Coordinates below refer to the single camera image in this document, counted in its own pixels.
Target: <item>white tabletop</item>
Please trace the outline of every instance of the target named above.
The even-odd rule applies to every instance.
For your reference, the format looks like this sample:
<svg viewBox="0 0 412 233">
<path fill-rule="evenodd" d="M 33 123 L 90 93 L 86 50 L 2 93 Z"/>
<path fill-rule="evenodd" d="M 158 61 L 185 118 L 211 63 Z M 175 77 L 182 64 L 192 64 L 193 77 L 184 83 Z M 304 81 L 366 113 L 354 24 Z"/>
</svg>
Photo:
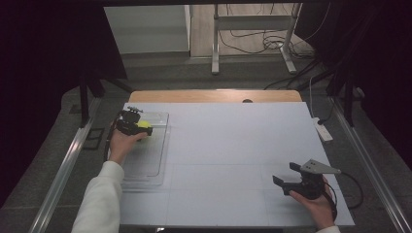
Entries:
<svg viewBox="0 0 412 233">
<path fill-rule="evenodd" d="M 290 162 L 329 164 L 305 103 L 128 103 L 169 114 L 160 186 L 124 192 L 121 224 L 163 227 L 313 225 L 272 176 L 300 182 Z M 354 225 L 339 185 L 337 225 Z"/>
</svg>

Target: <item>neon yellow object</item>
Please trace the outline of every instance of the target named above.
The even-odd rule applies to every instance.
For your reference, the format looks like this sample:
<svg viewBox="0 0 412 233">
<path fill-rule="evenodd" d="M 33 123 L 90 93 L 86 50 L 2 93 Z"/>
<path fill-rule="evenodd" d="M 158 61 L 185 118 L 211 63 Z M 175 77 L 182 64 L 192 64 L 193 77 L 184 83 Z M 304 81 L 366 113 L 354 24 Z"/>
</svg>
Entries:
<svg viewBox="0 0 412 233">
<path fill-rule="evenodd" d="M 137 122 L 137 124 L 136 124 L 138 127 L 141 127 L 141 128 L 149 128 L 149 127 L 151 127 L 151 124 L 148 122 L 148 121 L 145 121 L 145 120 L 139 120 L 139 122 Z"/>
</svg>

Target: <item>white sleeve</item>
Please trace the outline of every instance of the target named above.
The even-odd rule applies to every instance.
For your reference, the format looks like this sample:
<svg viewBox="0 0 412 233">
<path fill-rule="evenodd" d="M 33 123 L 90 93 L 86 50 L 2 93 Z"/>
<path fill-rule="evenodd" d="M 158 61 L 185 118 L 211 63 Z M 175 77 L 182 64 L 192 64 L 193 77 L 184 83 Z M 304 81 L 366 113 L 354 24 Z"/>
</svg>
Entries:
<svg viewBox="0 0 412 233">
<path fill-rule="evenodd" d="M 99 176 L 88 183 L 72 232 L 119 232 L 123 177 L 118 163 L 103 163 Z"/>
<path fill-rule="evenodd" d="M 317 231 L 316 233 L 340 233 L 340 230 L 337 226 L 331 226 L 320 231 Z"/>
</svg>

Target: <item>power strip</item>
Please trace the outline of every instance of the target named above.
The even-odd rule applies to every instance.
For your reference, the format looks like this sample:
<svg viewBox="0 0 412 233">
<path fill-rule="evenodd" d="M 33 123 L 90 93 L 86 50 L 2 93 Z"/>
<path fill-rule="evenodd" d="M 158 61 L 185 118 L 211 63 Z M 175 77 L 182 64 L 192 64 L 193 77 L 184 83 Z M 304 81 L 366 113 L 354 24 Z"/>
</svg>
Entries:
<svg viewBox="0 0 412 233">
<path fill-rule="evenodd" d="M 318 124 L 319 118 L 314 117 L 313 124 L 315 125 L 316 130 L 318 131 L 319 137 L 321 138 L 322 142 L 328 143 L 333 140 L 332 136 L 327 131 L 326 127 L 323 124 Z"/>
</svg>

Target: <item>wall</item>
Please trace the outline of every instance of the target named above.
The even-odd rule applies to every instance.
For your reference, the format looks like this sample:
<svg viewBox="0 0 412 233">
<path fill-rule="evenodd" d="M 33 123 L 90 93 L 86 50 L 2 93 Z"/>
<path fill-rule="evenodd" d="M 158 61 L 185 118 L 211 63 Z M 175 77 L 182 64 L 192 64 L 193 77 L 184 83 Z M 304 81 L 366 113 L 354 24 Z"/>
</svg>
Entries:
<svg viewBox="0 0 412 233">
<path fill-rule="evenodd" d="M 105 8 L 121 54 L 189 51 L 185 6 Z"/>
</svg>

